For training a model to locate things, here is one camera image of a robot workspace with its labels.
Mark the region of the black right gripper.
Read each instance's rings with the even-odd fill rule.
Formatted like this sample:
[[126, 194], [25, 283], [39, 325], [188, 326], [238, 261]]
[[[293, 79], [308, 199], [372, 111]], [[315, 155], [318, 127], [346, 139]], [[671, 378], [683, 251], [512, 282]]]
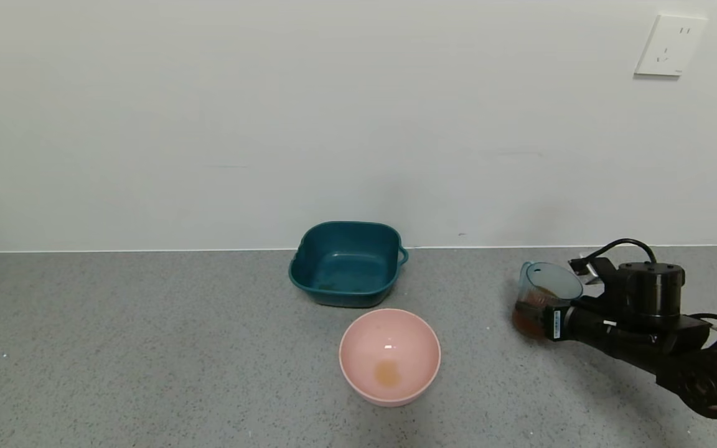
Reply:
[[521, 318], [542, 318], [546, 338], [554, 342], [575, 341], [595, 349], [615, 349], [617, 322], [601, 313], [578, 306], [547, 306], [543, 301], [516, 301]]

